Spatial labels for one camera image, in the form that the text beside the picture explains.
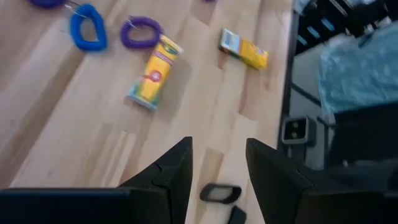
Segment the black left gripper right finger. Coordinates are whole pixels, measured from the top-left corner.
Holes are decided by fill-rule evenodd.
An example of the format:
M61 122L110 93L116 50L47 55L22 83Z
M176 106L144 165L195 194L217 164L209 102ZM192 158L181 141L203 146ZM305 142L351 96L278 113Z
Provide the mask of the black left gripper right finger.
M300 164L254 138L246 141L246 161L265 223L294 224L301 193L313 186Z

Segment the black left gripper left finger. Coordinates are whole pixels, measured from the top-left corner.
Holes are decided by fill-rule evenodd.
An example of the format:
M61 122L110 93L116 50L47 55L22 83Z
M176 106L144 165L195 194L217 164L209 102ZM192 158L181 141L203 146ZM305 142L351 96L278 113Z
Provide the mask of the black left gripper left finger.
M130 190L130 224L184 224L192 178L193 139L184 137L120 185Z

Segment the black rubber band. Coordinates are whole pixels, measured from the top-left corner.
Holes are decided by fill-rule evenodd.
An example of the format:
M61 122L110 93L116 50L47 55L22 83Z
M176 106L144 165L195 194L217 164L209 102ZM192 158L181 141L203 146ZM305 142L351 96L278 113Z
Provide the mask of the black rubber band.
M240 197L242 189L237 185L209 183L202 188L200 200L204 202L231 204Z

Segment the yellow crayon box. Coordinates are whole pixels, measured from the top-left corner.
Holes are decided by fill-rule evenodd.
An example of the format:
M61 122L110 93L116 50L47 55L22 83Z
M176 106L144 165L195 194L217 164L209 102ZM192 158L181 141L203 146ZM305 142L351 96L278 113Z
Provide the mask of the yellow crayon box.
M183 49L174 41L165 35L160 35L160 40L149 57L143 76L131 87L127 97L149 110L156 110L160 93L169 78L172 65L182 52Z
M266 51L228 29L221 31L219 49L242 60L256 70L263 70L267 67L268 53Z

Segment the purple coil wristband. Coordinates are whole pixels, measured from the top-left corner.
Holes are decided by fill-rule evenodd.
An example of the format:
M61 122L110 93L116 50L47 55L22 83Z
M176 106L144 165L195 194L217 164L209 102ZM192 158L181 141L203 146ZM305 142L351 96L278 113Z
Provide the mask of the purple coil wristband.
M28 0L33 5L41 7L43 9L53 9L64 5L67 0Z
M129 38L129 33L132 29L136 29L139 26L147 26L154 30L154 37L147 40L135 40ZM124 22L120 30L120 39L122 44L129 49L147 49L155 47L160 40L160 36L163 34L163 28L160 24L145 16L130 17Z

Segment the blue coil wristband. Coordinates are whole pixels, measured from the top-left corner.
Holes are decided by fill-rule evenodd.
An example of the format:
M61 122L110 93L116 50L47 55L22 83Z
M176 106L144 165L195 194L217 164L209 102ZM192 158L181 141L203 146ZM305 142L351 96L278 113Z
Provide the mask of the blue coil wristband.
M90 19L94 23L97 40L88 41L81 34L81 25L85 19ZM91 4L83 4L77 10L76 14L70 19L70 33L75 45L86 52L99 52L105 50L108 46L108 37L106 35L105 24L102 16Z

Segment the black chair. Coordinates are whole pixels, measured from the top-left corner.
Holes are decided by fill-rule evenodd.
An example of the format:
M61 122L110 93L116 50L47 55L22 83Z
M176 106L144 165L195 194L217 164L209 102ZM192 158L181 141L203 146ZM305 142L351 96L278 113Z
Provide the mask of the black chair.
M335 115L323 173L359 189L398 192L398 103Z

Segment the person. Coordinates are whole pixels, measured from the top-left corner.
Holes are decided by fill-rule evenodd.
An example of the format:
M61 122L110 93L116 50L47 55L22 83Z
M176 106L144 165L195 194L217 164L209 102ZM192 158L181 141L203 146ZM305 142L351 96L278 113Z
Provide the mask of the person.
M398 21L325 48L317 83L326 114L398 103Z

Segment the dark background equipment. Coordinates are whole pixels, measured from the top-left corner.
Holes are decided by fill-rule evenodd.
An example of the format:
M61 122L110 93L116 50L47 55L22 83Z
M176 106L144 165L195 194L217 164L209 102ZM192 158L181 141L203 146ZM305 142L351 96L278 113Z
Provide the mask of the dark background equipment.
M302 6L295 55L338 34L359 37L387 17L398 21L398 0L308 0Z

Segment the black aluminium frame rail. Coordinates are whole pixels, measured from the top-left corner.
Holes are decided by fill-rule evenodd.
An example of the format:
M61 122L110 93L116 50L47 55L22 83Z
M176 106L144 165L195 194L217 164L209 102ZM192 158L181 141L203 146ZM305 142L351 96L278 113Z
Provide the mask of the black aluminium frame rail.
M295 49L297 45L297 32L299 28L299 13L297 13L294 9L291 10L289 16L289 29L287 34L287 40L284 42L287 44L287 49L284 50L285 56L282 60L285 63L285 67L282 70L282 93L281 99L279 101L279 123L277 128L277 142L276 142L276 150L279 152L285 151L285 146L282 143L282 125L283 121L286 117L289 116L290 113L290 97L291 97L291 83L293 77L293 65L294 65L294 56Z

